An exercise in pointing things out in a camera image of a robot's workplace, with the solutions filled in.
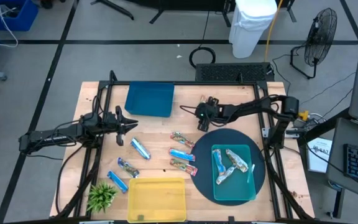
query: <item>candy bar wrapper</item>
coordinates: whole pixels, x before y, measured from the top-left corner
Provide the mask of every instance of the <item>candy bar wrapper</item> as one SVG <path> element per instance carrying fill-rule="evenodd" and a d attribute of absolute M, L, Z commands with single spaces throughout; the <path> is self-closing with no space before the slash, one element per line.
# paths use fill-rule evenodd
<path fill-rule="evenodd" d="M 127 163 L 124 159 L 118 157 L 117 163 L 119 167 L 123 168 L 132 178 L 137 178 L 139 176 L 139 171 Z"/>
<path fill-rule="evenodd" d="M 248 165 L 244 162 L 241 157 L 239 157 L 236 153 L 232 152 L 230 149 L 226 149 L 226 154 L 231 160 L 231 162 L 239 169 L 241 172 L 247 172 Z"/>
<path fill-rule="evenodd" d="M 147 160 L 149 160 L 151 158 L 151 154 L 136 138 L 132 139 L 131 145 L 139 152 L 139 154 L 143 158 L 145 158 Z"/>
<path fill-rule="evenodd" d="M 127 185 L 113 171 L 110 170 L 107 176 L 120 188 L 123 194 L 128 191 Z"/>
<path fill-rule="evenodd" d="M 194 147 L 194 142 L 193 141 L 190 141 L 189 139 L 187 139 L 186 137 L 184 137 L 181 133 L 179 132 L 174 132 L 174 133 L 171 133 L 171 139 L 179 142 L 179 143 L 182 143 L 190 148 Z"/>
<path fill-rule="evenodd" d="M 177 159 L 171 159 L 171 161 L 169 163 L 172 166 L 174 166 L 178 169 L 181 169 L 192 176 L 195 176 L 197 173 L 197 170 L 198 170 L 197 168 L 193 167 L 192 165 L 185 164 L 184 162 L 180 162 Z"/>
<path fill-rule="evenodd" d="M 220 149 L 214 149 L 212 155 L 215 159 L 216 166 L 218 167 L 219 175 L 223 175 L 226 171 L 226 167 L 222 163 L 222 155 Z"/>
<path fill-rule="evenodd" d="M 221 184 L 224 180 L 226 180 L 234 171 L 236 167 L 233 165 L 230 168 L 227 169 L 227 171 L 223 174 L 220 175 L 217 179 L 216 179 L 216 183 L 217 184 Z"/>
<path fill-rule="evenodd" d="M 184 160 L 187 160 L 187 161 L 195 161 L 196 160 L 196 156 L 195 155 L 192 155 L 192 154 L 189 154 L 187 152 L 184 152 L 184 151 L 181 151 L 181 150 L 178 150 L 178 149 L 174 149 L 174 148 L 170 148 L 169 149 L 169 154 L 171 156 L 175 156 L 179 159 L 184 159 Z"/>

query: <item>wooden table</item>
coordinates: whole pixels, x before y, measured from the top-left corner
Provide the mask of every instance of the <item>wooden table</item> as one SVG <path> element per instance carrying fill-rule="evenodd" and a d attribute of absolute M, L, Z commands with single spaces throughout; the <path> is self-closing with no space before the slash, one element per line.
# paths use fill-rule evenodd
<path fill-rule="evenodd" d="M 74 119 L 80 115 L 91 111 L 93 97 L 96 95 L 98 82 L 84 82 L 81 87 Z M 175 96 L 173 98 L 173 109 L 171 117 L 158 118 L 150 116 L 134 116 L 124 110 L 129 86 L 117 85 L 112 88 L 110 110 L 114 110 L 119 105 L 125 117 L 139 121 L 138 127 L 127 133 L 124 139 L 124 146 L 116 144 L 116 135 L 114 133 L 105 135 L 103 142 L 103 152 L 98 172 L 98 182 L 105 181 L 113 184 L 107 178 L 108 170 L 113 170 L 126 184 L 129 183 L 129 176 L 117 165 L 117 157 L 122 157 L 131 165 L 139 169 L 140 177 L 182 177 L 185 179 L 186 187 L 186 209 L 187 220 L 191 221 L 227 221 L 228 216 L 234 216 L 236 221 L 274 221 L 272 198 L 269 187 L 268 175 L 265 175 L 264 184 L 257 194 L 254 201 L 247 202 L 238 206 L 224 206 L 215 204 L 206 199 L 197 190 L 189 174 L 178 170 L 169 164 L 171 156 L 168 154 L 170 147 L 190 150 L 170 139 L 172 131 L 181 131 L 189 139 L 197 141 L 204 133 L 197 130 L 198 119 L 179 108 L 180 105 L 197 106 L 201 95 L 214 96 L 224 104 L 239 104 L 255 99 L 254 89 L 251 86 L 195 86 L 195 85 L 176 85 Z M 269 94 L 284 95 L 283 83 L 268 83 Z M 232 128 L 248 135 L 260 149 L 262 146 L 262 137 L 260 134 L 260 125 L 257 114 L 252 114 L 239 118 L 233 123 L 226 125 L 226 128 Z M 210 125 L 209 130 L 215 130 L 216 127 Z M 151 153 L 152 158 L 149 161 L 143 159 L 140 154 L 130 145 L 130 141 L 136 137 Z M 298 150 L 296 140 L 286 139 L 286 147 Z M 68 147 L 65 152 L 65 159 L 75 150 L 74 147 Z M 80 181 L 81 169 L 83 166 L 85 149 L 82 149 L 77 155 L 73 156 L 63 171 L 60 185 L 60 208 L 71 199 L 77 190 Z M 308 185 L 306 183 L 305 173 L 303 171 L 301 157 L 292 151 L 281 150 L 283 168 L 288 185 L 288 189 L 296 194 L 296 201 L 303 209 L 314 216 L 313 207 L 309 195 Z M 280 214 L 285 215 L 285 207 L 282 194 L 276 186 Z M 112 205 L 106 210 L 106 213 L 92 214 L 95 220 L 126 220 L 127 218 L 127 196 L 128 194 L 118 193 Z M 85 214 L 87 194 L 84 194 L 81 214 Z M 50 212 L 56 214 L 54 204 Z"/>

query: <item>desk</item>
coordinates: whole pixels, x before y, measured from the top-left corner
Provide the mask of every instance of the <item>desk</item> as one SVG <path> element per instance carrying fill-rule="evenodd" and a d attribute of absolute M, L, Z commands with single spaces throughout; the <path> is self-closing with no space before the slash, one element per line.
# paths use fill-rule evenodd
<path fill-rule="evenodd" d="M 80 115 L 91 111 L 91 104 L 94 95 L 97 92 L 98 82 L 84 82 L 81 87 L 78 103 L 74 115 L 74 119 L 78 119 Z M 138 127 L 127 133 L 124 146 L 119 147 L 116 144 L 116 135 L 105 135 L 103 141 L 103 150 L 98 172 L 98 181 L 106 181 L 113 184 L 106 175 L 108 170 L 113 170 L 122 180 L 128 184 L 129 176 L 117 165 L 117 157 L 122 157 L 134 167 L 139 169 L 140 177 L 182 177 L 185 179 L 186 187 L 186 209 L 187 220 L 191 221 L 227 221 L 228 216 L 234 216 L 236 221 L 245 220 L 264 220 L 274 221 L 272 197 L 268 175 L 265 176 L 264 184 L 257 195 L 256 200 L 228 207 L 217 205 L 204 198 L 194 186 L 191 177 L 181 170 L 172 167 L 169 164 L 171 156 L 168 154 L 169 147 L 177 147 L 178 149 L 187 150 L 185 146 L 170 139 L 169 135 L 172 131 L 181 131 L 188 138 L 196 141 L 204 133 L 197 130 L 198 119 L 181 109 L 179 105 L 196 106 L 201 95 L 214 96 L 221 103 L 239 104 L 255 99 L 254 88 L 252 86 L 199 86 L 199 85 L 175 85 L 175 95 L 173 99 L 173 109 L 170 118 L 158 118 L 150 116 L 134 116 L 128 114 L 124 110 L 126 96 L 129 86 L 114 85 L 112 87 L 110 109 L 119 105 L 122 108 L 123 115 L 130 119 L 139 121 Z M 285 94 L 283 83 L 268 83 L 270 94 Z M 241 117 L 236 122 L 230 123 L 226 128 L 232 128 L 243 132 L 252 138 L 255 143 L 262 147 L 262 137 L 257 114 Z M 209 127 L 210 131 L 216 129 L 214 126 Z M 141 158 L 139 153 L 129 144 L 131 139 L 136 137 L 151 153 L 152 158 L 149 161 Z M 296 140 L 286 139 L 286 147 L 298 150 Z M 76 149 L 76 147 L 68 147 L 65 152 L 65 159 Z M 85 150 L 82 149 L 72 159 L 70 159 L 62 173 L 60 186 L 60 207 L 62 208 L 73 196 L 77 190 L 80 181 L 81 169 L 83 166 Z M 306 183 L 305 173 L 302 166 L 301 157 L 289 150 L 281 150 L 283 168 L 285 171 L 288 189 L 296 192 L 296 200 L 305 209 L 306 213 L 314 216 L 313 207 Z M 285 217 L 285 209 L 283 197 L 277 189 L 280 213 Z M 86 198 L 84 194 L 81 207 L 81 214 L 85 214 Z M 118 193 L 111 207 L 106 213 L 92 214 L 94 220 L 126 220 L 127 218 L 127 196 L 128 194 Z M 51 215 L 56 214 L 54 203 L 50 212 Z"/>
<path fill-rule="evenodd" d="M 353 144 L 358 146 L 358 124 L 344 118 L 339 118 L 335 127 L 335 135 L 333 139 L 333 146 L 331 148 L 331 154 L 329 156 L 329 162 L 342 171 L 344 161 L 344 144 Z M 327 166 L 326 175 L 328 180 L 339 184 L 344 189 L 351 190 L 358 194 L 358 183 L 348 177 L 345 177 L 343 173 L 339 172 L 338 170 L 332 168 L 331 166 Z M 337 193 L 333 213 L 333 216 L 336 218 L 341 217 L 341 208 L 345 194 L 344 189 Z"/>

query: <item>small succulent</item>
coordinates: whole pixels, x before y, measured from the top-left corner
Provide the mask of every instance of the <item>small succulent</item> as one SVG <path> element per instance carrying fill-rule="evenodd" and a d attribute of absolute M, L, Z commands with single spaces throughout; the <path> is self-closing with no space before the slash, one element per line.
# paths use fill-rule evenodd
<path fill-rule="evenodd" d="M 106 212 L 106 208 L 110 207 L 112 200 L 116 196 L 118 190 L 105 182 L 99 183 L 97 186 L 91 186 L 88 195 L 88 209 L 92 212 Z"/>

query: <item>black fan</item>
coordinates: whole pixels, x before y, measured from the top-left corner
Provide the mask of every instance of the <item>black fan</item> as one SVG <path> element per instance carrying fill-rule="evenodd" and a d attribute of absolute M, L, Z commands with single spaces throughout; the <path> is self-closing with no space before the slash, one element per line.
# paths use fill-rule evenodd
<path fill-rule="evenodd" d="M 336 12 L 331 8 L 327 8 L 319 12 L 313 19 L 310 27 L 309 35 L 306 42 L 291 50 L 290 65 L 298 70 L 306 78 L 314 78 L 316 76 L 317 65 L 320 64 L 327 56 L 329 48 L 333 44 L 336 31 Z M 305 48 L 305 62 L 314 67 L 313 76 L 307 75 L 305 72 L 297 68 L 293 64 L 293 52 L 298 49 Z"/>

